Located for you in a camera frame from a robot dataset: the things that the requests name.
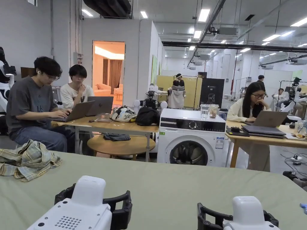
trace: doorway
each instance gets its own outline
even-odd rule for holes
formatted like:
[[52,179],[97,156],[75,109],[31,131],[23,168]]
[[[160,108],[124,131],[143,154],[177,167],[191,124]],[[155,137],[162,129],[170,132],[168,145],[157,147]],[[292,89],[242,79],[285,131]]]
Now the doorway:
[[95,96],[113,96],[113,108],[122,106],[125,43],[94,41],[93,80]]

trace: plaid shirt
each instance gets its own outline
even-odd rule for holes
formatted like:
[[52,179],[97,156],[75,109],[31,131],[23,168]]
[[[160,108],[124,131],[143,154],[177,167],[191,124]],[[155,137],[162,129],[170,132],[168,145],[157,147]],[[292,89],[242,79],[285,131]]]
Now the plaid shirt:
[[44,144],[33,140],[16,150],[0,149],[0,175],[14,175],[24,182],[43,175],[61,163],[60,157],[47,150]]

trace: curtain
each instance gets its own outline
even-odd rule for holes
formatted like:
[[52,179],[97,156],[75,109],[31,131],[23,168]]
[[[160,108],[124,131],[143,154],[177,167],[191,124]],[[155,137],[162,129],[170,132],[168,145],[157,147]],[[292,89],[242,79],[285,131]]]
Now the curtain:
[[114,93],[114,88],[118,87],[121,74],[122,74],[122,61],[110,60],[109,86],[111,86],[111,94]]
[[108,84],[108,59],[103,59],[102,83]]

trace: green tabletop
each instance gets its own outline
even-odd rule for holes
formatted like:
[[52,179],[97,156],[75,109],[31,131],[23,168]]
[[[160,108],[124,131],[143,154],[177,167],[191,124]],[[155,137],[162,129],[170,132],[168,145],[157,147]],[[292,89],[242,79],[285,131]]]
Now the green tabletop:
[[59,154],[62,165],[33,181],[0,177],[1,229],[27,229],[53,206],[57,193],[83,175],[105,179],[106,198],[131,191],[128,229],[197,229],[198,202],[232,214],[235,196],[257,197],[281,230],[306,228],[307,215],[299,204],[307,203],[307,193],[279,174]]

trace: round wooden stool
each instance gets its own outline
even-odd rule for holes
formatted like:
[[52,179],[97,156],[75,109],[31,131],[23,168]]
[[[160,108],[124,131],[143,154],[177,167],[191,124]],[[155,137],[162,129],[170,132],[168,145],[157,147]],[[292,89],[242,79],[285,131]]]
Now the round wooden stool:
[[[143,136],[130,136],[131,140],[111,141],[105,140],[103,135],[95,136],[88,140],[87,145],[94,150],[94,156],[97,152],[112,156],[127,156],[132,155],[133,160],[136,160],[136,155],[146,152],[147,138]],[[150,150],[152,150],[156,143],[150,139]]]

